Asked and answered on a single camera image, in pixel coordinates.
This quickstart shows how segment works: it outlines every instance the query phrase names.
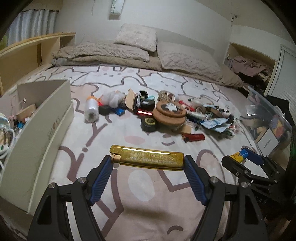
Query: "red object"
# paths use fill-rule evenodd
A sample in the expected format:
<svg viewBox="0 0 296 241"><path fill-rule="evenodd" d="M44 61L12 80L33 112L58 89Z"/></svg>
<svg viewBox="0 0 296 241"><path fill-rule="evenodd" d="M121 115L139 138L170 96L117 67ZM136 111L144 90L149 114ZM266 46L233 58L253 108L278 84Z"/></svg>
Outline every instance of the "red object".
<svg viewBox="0 0 296 241"><path fill-rule="evenodd" d="M183 100L179 101L179 104L183 104L186 106L186 108L190 111L195 111L195 109L193 107L191 107L190 105L188 105L187 103L185 103Z"/></svg>
<svg viewBox="0 0 296 241"><path fill-rule="evenodd" d="M183 134L182 139L187 143L188 141L203 141L205 139L204 134Z"/></svg>
<svg viewBox="0 0 296 241"><path fill-rule="evenodd" d="M137 110L137 115L152 116L152 111L138 109Z"/></svg>

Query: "ceiling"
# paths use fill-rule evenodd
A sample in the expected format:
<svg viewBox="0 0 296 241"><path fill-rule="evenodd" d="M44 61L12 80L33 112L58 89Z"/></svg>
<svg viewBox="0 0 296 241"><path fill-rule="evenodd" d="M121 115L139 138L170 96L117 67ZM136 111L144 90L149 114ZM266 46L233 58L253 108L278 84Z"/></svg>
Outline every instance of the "ceiling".
<svg viewBox="0 0 296 241"><path fill-rule="evenodd" d="M276 14L261 0L196 0L234 24L257 28L293 42Z"/></svg>

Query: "gold lighter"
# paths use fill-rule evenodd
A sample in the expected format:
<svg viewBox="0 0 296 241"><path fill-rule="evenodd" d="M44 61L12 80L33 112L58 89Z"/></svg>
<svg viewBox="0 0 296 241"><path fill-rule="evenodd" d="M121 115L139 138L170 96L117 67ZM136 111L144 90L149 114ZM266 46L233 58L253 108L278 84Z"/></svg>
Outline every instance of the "gold lighter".
<svg viewBox="0 0 296 241"><path fill-rule="evenodd" d="M184 154L134 147L113 145L110 148L112 162L132 167L163 169L172 171L183 170Z"/></svg>

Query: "beige pillow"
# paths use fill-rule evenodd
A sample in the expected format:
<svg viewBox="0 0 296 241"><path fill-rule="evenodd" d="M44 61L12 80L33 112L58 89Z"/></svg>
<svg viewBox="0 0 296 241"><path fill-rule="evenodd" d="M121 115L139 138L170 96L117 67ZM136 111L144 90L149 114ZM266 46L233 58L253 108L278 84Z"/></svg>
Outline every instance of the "beige pillow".
<svg viewBox="0 0 296 241"><path fill-rule="evenodd" d="M221 69L206 51L180 44L159 42L157 53L163 69L182 70L219 82Z"/></svg>
<svg viewBox="0 0 296 241"><path fill-rule="evenodd" d="M147 51L156 51L156 31L137 24L125 23L121 26L115 44L138 47Z"/></svg>
<svg viewBox="0 0 296 241"><path fill-rule="evenodd" d="M221 73L223 75L223 78L221 80L221 83L223 85L232 87L242 87L244 82L241 80L241 78L224 64L221 65Z"/></svg>

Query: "blue gripper pad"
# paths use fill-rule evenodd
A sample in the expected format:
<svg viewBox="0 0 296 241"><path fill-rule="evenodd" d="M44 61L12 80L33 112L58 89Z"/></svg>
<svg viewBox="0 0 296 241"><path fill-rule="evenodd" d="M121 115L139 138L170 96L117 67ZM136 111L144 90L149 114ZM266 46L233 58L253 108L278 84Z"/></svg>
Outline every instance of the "blue gripper pad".
<svg viewBox="0 0 296 241"><path fill-rule="evenodd" d="M205 195L205 186L187 157L184 157L184 172L196 200L200 201L202 205L206 206L208 199Z"/></svg>
<svg viewBox="0 0 296 241"><path fill-rule="evenodd" d="M111 157L106 161L105 165L103 166L100 174L98 175L97 179L95 180L94 184L91 188L91 197L90 202L93 206L97 201L101 199L103 191L107 185L109 177L113 170L113 163L111 163Z"/></svg>
<svg viewBox="0 0 296 241"><path fill-rule="evenodd" d="M246 150L248 153L247 159L249 159L251 162L255 163L257 166L261 166L264 164L264 160L262 157L255 152L251 151L249 148L244 148L243 150Z"/></svg>

